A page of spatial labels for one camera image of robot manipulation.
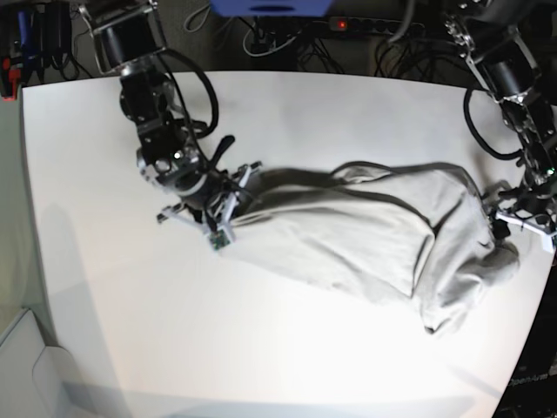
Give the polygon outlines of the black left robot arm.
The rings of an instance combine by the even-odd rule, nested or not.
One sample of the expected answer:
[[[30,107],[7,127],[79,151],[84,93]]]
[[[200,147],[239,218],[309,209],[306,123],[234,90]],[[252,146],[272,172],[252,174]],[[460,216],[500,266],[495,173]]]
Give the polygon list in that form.
[[[518,187],[503,192],[512,200],[511,214],[552,225],[556,218],[556,125],[554,112],[540,90],[542,70],[524,42],[520,22],[535,1],[445,1],[445,26],[480,88],[496,103],[505,125],[520,141],[515,152],[495,151],[471,119],[467,90],[463,102],[466,124],[480,147],[502,161],[524,169]]]

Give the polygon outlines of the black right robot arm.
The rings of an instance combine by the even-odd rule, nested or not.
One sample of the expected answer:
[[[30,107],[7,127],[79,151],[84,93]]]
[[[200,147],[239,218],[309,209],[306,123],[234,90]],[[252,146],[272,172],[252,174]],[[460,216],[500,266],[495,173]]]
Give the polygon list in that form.
[[[137,167],[157,188],[176,195],[178,207],[202,212],[224,191],[228,181],[217,164],[234,138],[208,157],[199,142],[219,122],[218,98],[205,72],[169,48],[155,1],[88,1],[79,7],[94,44],[97,66],[118,77],[120,108],[136,128]],[[211,119],[195,120],[170,66],[172,57],[198,77],[209,98]]]

